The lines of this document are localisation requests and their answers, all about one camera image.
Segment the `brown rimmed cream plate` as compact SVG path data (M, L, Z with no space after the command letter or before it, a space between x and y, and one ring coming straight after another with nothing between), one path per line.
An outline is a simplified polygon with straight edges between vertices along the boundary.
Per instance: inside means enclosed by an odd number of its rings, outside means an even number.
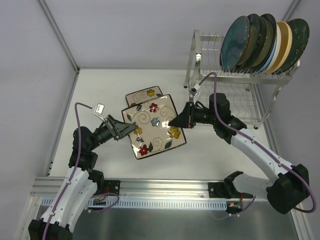
M257 65L251 70L252 73L262 73L270 64L275 52L275 42L277 41L277 24L274 16L270 13L261 15L267 23L267 35L264 46L257 58Z

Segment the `yellow bear plate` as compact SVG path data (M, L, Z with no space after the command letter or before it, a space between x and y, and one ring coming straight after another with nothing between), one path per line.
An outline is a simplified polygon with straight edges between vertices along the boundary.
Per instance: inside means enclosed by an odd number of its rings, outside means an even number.
M271 67L268 74L276 73L277 70L280 69L280 67L284 64L285 60L287 59L292 47L293 34L289 24L284 21L278 21L278 24L281 31L280 51L274 65Z

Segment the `striped rim round plate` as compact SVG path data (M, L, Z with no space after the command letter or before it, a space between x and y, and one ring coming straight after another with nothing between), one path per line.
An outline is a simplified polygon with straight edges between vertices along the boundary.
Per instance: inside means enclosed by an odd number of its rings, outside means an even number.
M260 39L260 32L261 32L261 20L259 15L256 13L252 13L247 16L250 23L250 29L249 29L249 40L247 43L247 46L245 48L245 51L237 63L236 71L239 73L243 69L247 67L249 64L255 50L258 44L258 40Z

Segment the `grey reindeer plate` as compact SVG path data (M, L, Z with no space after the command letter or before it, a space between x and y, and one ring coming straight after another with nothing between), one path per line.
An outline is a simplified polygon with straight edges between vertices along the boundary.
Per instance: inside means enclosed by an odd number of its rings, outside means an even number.
M265 45L268 31L267 21L263 17L252 13L248 16L248 18L250 21L250 28L253 28L253 32L256 33L256 37L253 38L253 49L245 65L246 73L248 73L249 70L254 67L254 62L259 57Z

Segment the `blue bear plate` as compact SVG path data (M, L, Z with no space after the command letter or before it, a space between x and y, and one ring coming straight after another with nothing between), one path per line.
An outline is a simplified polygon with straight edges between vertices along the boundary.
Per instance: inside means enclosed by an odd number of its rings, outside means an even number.
M276 44L273 45L272 51L269 55L269 57L267 58L267 61L264 63L264 65L258 70L258 73L262 73L265 71L265 69L270 65L272 58L275 54L276 51Z

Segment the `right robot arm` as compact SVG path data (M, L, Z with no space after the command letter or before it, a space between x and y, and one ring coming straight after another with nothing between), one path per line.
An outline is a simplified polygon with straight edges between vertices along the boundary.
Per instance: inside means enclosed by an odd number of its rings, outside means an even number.
M211 94L209 106L187 102L169 126L192 129L196 124L211 125L218 137L246 155L262 170L266 178L235 171L215 188L220 198L237 198L241 194L261 197L279 213L286 214L310 197L309 172L302 164L293 165L256 140L247 125L231 114L230 102L223 93Z

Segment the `square floral plate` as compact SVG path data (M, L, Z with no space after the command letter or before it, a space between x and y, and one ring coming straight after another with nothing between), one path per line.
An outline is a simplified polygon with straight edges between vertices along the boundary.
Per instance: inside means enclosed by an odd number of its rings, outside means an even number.
M138 91L131 92L125 96L129 107L163 96L159 86L151 86Z
M121 113L125 123L137 126L137 129L128 135L137 160L170 151L187 143L181 128L169 126L169 122L178 115L169 94L130 106Z

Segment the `teal blossom plate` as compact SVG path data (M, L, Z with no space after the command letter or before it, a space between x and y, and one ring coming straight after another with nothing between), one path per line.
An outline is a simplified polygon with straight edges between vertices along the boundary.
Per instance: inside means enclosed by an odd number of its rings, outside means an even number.
M232 72L241 60L250 38L250 21L238 17L229 27L220 48L220 66L223 72Z

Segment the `cream bear plate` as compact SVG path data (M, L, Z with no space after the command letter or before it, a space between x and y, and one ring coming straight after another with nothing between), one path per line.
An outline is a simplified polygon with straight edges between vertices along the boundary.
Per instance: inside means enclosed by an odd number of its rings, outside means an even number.
M277 57L279 55L279 52L280 52L281 42L282 42L281 29L280 29L279 23L277 22L276 23L276 40L275 40L276 49L275 49L273 58L269 64L269 66L263 72L264 74L268 74L270 69L272 68L272 66L275 64Z

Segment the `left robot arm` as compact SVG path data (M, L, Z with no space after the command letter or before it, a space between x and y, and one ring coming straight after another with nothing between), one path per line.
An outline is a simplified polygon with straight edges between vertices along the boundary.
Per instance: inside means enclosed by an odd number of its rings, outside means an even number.
M53 202L39 220L28 226L32 240L71 240L77 221L94 195L103 195L105 178L95 170L96 148L107 141L119 141L138 126L108 115L95 131L78 126L73 132L73 147L67 174Z

